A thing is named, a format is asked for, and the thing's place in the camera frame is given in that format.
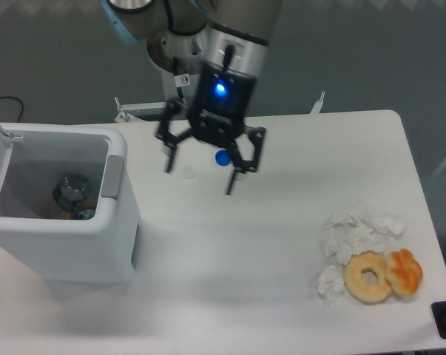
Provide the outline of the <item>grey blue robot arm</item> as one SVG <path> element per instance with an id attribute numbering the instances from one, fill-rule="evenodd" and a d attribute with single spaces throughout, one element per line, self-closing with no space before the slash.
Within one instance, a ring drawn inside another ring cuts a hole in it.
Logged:
<path id="1" fill-rule="evenodd" d="M 266 131 L 246 111 L 268 52 L 280 1 L 104 1 L 125 42 L 146 40 L 169 76 L 157 139 L 170 159 L 187 138 L 224 149 L 232 180 L 258 169 Z"/>

